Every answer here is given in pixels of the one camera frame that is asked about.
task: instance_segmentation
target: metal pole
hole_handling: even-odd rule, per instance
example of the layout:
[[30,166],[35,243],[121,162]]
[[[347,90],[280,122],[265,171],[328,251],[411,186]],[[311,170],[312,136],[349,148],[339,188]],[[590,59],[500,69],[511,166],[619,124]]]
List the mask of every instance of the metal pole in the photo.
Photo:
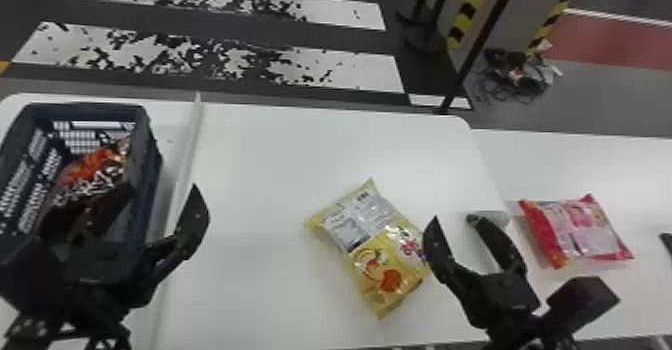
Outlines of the metal pole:
[[422,6],[425,5],[425,2],[427,0],[415,0],[415,4],[413,5],[413,8],[411,9],[410,14],[407,14],[408,10],[404,9],[399,9],[397,10],[397,16],[401,19],[401,21],[407,23],[407,24],[418,24],[422,23],[422,20],[420,19],[421,13],[422,13]]
[[439,33],[439,17],[443,11],[446,0],[436,0],[432,13],[423,23],[422,28],[408,29],[404,31],[404,40],[416,51],[427,54],[439,54],[446,51],[446,39]]
[[439,22],[439,17],[441,17],[441,12],[443,12],[443,6],[446,4],[446,0],[436,0],[434,8],[432,8],[432,15],[429,17],[429,22],[425,26],[425,39],[429,39],[432,36],[434,30],[436,30],[437,23]]
[[492,30],[495,28],[497,21],[499,21],[499,17],[504,12],[504,8],[506,8],[506,5],[508,3],[509,0],[497,0],[497,2],[495,3],[495,6],[492,8],[492,12],[490,12],[488,19],[485,21],[485,25],[483,25],[481,32],[478,34],[478,38],[476,38],[476,42],[474,42],[474,46],[469,51],[469,55],[467,55],[464,64],[462,64],[460,72],[457,74],[457,77],[455,78],[455,80],[453,80],[453,83],[448,88],[446,98],[444,98],[443,102],[441,103],[441,106],[439,106],[434,111],[435,114],[438,115],[448,114],[448,109],[450,108],[450,105],[453,103],[455,94],[457,94],[459,88],[462,87],[464,80],[467,78],[467,75],[471,71],[471,68],[474,66],[474,63],[476,63],[476,59],[478,59],[478,56],[481,54],[481,50],[487,43],[488,38],[492,33]]

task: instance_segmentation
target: red snack bag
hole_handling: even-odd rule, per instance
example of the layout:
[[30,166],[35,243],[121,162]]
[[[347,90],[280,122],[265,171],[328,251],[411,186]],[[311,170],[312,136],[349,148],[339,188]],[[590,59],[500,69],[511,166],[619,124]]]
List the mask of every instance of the red snack bag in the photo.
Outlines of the red snack bag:
[[553,268],[572,258],[631,260],[634,257],[614,231],[592,195],[578,200],[520,200],[534,237]]

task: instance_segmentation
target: yellow and black hazard stripe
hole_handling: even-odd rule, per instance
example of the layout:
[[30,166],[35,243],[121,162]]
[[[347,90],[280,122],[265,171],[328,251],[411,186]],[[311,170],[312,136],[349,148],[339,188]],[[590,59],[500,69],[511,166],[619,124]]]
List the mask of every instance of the yellow and black hazard stripe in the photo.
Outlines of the yellow and black hazard stripe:
[[529,46],[527,46],[527,52],[533,53],[537,47],[539,47],[539,44],[548,36],[548,33],[551,32],[553,29],[553,26],[555,25],[556,22],[558,22],[558,19],[562,16],[562,13],[569,7],[569,4],[572,2],[572,0],[560,0],[558,5],[553,7],[551,10],[551,13],[548,15],[546,18],[546,21],[544,22],[544,25],[541,26],[541,28],[537,31],[537,33],[534,35],[534,38],[532,39],[532,43],[530,43]]
[[448,47],[458,48],[474,24],[474,17],[485,0],[464,0],[448,33]]

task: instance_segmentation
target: cable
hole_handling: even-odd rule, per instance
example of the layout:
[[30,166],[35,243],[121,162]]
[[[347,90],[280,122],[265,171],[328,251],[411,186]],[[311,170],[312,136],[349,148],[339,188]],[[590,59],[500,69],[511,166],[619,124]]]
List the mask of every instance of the cable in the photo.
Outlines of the cable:
[[[544,77],[538,67],[538,62],[534,61],[527,64],[526,67],[533,68],[539,74],[539,77]],[[529,85],[527,87],[525,85],[514,85],[508,77],[504,77],[500,72],[488,64],[481,64],[471,70],[470,73],[474,76],[471,92],[476,102],[486,103],[490,106],[493,102],[513,100],[523,105],[531,105],[548,87],[547,84],[537,82],[537,85],[541,85],[539,87],[541,90],[535,92],[530,89]]]

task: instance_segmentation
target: yellow snack bag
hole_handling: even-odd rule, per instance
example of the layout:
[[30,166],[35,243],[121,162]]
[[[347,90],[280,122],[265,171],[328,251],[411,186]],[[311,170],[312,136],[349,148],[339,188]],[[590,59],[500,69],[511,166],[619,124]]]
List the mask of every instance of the yellow snack bag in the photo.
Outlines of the yellow snack bag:
[[311,217],[338,244],[360,293],[383,318],[429,272],[422,234],[376,189],[373,180]]

